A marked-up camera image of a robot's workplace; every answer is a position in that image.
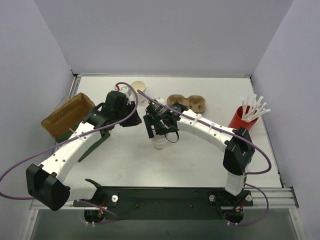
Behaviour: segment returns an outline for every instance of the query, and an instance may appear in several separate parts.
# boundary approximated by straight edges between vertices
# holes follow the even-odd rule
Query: white wall
[[[295,0],[253,74],[280,174],[308,239],[320,236],[320,1]]]
[[[0,173],[54,143],[40,121],[65,96],[72,73],[32,0],[0,3]],[[25,171],[31,162],[0,184],[6,194],[27,197]],[[0,239],[18,240],[29,201],[0,197]]]
[[[35,0],[74,73],[252,74],[293,0]]]

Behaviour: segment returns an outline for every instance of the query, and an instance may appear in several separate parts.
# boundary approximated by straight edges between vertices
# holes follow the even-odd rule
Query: screw
[[[210,195],[209,196],[209,200],[210,200],[210,202],[214,202],[216,200],[216,196],[215,195]]]

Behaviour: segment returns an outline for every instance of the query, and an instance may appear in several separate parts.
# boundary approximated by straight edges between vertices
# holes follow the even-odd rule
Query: white knob
[[[116,203],[116,202],[118,202],[118,196],[117,195],[113,195],[112,197],[111,197],[111,201],[112,202],[114,202],[114,203]]]
[[[248,195],[245,197],[245,200],[247,200],[248,202],[251,202],[251,201],[252,201],[252,196],[248,194]]]

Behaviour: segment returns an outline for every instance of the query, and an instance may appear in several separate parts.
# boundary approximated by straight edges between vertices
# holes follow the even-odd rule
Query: white paper cup
[[[144,102],[146,102],[146,98],[142,96],[140,93],[138,93],[138,90],[140,90],[143,93],[146,92],[145,83],[143,81],[134,81],[133,83],[131,83],[131,86],[133,87],[138,96],[138,103],[143,104]]]
[[[165,135],[155,135],[154,138],[151,138],[153,147],[157,150],[165,149],[168,143]]]

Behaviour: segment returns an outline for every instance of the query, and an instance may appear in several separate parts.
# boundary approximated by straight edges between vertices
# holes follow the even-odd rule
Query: red cup
[[[250,108],[251,108],[250,106],[247,106],[245,113],[248,113]],[[252,120],[250,122],[243,121],[241,119],[242,113],[243,113],[242,106],[240,106],[236,110],[231,122],[229,123],[229,126],[228,126],[229,128],[239,129],[240,127],[244,127],[249,131],[254,126],[254,124],[258,121],[258,117],[255,120]]]

